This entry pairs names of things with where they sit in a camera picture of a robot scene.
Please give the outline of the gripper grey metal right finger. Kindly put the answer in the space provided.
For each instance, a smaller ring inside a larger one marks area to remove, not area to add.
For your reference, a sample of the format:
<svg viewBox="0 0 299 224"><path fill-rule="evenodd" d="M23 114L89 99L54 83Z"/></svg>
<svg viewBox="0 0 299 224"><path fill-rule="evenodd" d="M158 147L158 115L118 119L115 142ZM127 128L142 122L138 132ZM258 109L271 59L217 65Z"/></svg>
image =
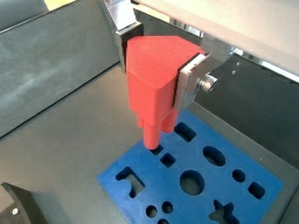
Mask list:
<svg viewBox="0 0 299 224"><path fill-rule="evenodd" d="M191 105L199 91L209 93L215 88L218 79L211 72L230 59L235 47L205 34L201 49L203 53L197 53L178 71L173 106L179 111Z"/></svg>

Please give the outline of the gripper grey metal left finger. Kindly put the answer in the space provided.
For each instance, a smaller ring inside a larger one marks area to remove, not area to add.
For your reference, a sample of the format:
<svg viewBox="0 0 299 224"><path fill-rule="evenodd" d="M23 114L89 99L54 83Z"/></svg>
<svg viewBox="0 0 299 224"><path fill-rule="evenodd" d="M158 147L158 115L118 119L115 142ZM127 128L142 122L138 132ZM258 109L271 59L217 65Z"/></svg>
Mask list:
<svg viewBox="0 0 299 224"><path fill-rule="evenodd" d="M123 71L127 70L127 41L145 35L145 26L137 20L131 0L105 0L105 6L111 19L117 46Z"/></svg>

